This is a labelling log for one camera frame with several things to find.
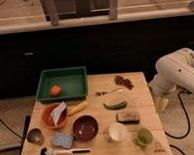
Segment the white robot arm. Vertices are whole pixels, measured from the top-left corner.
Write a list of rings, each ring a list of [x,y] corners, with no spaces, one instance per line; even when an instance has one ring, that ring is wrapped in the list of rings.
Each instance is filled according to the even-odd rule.
[[[167,107],[167,95],[177,86],[194,93],[194,50],[182,48],[159,58],[156,74],[148,83],[153,94],[156,112],[162,113]]]

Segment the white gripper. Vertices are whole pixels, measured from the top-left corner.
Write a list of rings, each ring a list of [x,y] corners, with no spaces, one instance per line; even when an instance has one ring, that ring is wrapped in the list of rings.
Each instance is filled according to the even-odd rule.
[[[162,113],[169,104],[165,97],[175,90],[175,85],[170,82],[151,81],[148,86],[155,99],[162,99],[159,101],[159,112]]]

